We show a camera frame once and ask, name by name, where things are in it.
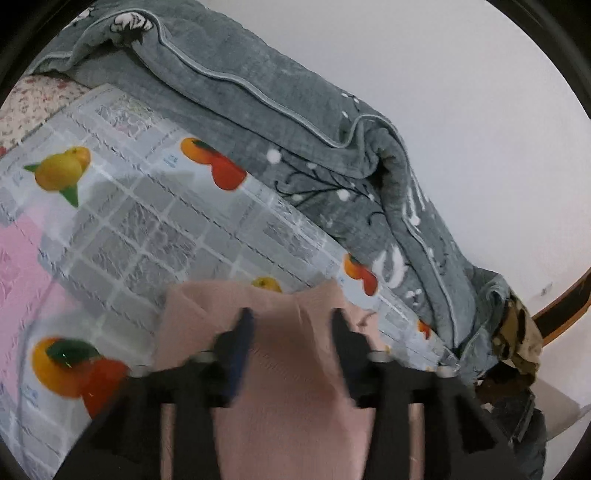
gray blanket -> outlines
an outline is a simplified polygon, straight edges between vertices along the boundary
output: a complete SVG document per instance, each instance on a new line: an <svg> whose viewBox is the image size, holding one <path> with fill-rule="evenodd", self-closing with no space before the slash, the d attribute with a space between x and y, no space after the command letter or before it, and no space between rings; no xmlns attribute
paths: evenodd
<svg viewBox="0 0 591 480"><path fill-rule="evenodd" d="M195 0L100 0L32 72L111 83L197 135L339 241L460 358L496 363L509 288L458 250L378 111Z"/></svg>

yellow fruit print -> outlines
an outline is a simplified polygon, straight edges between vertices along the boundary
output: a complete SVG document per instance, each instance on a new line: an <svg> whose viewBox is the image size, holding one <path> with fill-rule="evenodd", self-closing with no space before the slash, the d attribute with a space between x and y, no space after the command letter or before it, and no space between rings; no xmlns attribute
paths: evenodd
<svg viewBox="0 0 591 480"><path fill-rule="evenodd" d="M252 285L258 288L263 288L264 290L271 290L281 293L279 282L273 277L259 277L252 282Z"/></svg>
<svg viewBox="0 0 591 480"><path fill-rule="evenodd" d="M90 164L90 150L72 147L63 153L49 155L41 163L27 165L25 170L35 174L35 182L46 192L60 192L74 207L78 207L76 184Z"/></svg>

pink sweater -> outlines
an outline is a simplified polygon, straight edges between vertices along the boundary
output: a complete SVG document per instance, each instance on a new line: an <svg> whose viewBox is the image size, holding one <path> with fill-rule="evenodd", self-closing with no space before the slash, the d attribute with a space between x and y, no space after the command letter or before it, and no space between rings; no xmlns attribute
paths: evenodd
<svg viewBox="0 0 591 480"><path fill-rule="evenodd" d="M347 394L330 318L332 309L344 309L352 327L383 349L377 315L348 302L335 281L293 295L228 281L184 283L168 293L156 368L175 367L207 349L233 327L242 307L255 313L255 338L238 396L231 408L214 413L222 478L361 478L374 412L355 408ZM170 414L165 479L171 476Z"/></svg>

orange fruit print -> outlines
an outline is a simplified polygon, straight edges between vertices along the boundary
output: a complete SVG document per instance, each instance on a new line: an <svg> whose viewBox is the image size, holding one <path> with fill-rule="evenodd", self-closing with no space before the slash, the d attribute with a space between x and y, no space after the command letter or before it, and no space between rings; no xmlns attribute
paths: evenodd
<svg viewBox="0 0 591 480"><path fill-rule="evenodd" d="M429 340L431 336L431 327L422 320L418 321L418 331L425 334L425 340Z"/></svg>
<svg viewBox="0 0 591 480"><path fill-rule="evenodd" d="M88 415L94 419L117 392L129 368L123 362L101 357L93 363L92 370L82 387L82 401Z"/></svg>
<svg viewBox="0 0 591 480"><path fill-rule="evenodd" d="M211 165L213 182L222 190L236 190L246 178L246 171L198 138L185 138L183 154L201 165Z"/></svg>
<svg viewBox="0 0 591 480"><path fill-rule="evenodd" d="M58 337L49 337L35 345L31 354L33 372L39 382L53 393L62 397L78 398L92 363L84 362L75 367L65 367L54 362L47 355L47 348L58 340Z"/></svg>
<svg viewBox="0 0 591 480"><path fill-rule="evenodd" d="M364 267L351 254L345 254L343 257L343 269L348 277L354 280L363 281L363 291L369 297L375 295L378 290L378 279L371 273L367 267Z"/></svg>

floral pillow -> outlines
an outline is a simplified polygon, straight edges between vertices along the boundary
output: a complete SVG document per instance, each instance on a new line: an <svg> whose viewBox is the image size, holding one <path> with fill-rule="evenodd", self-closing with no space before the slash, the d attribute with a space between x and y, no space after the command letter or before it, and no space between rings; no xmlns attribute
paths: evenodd
<svg viewBox="0 0 591 480"><path fill-rule="evenodd" d="M74 80L43 75L21 78L0 108L0 157L88 90Z"/></svg>

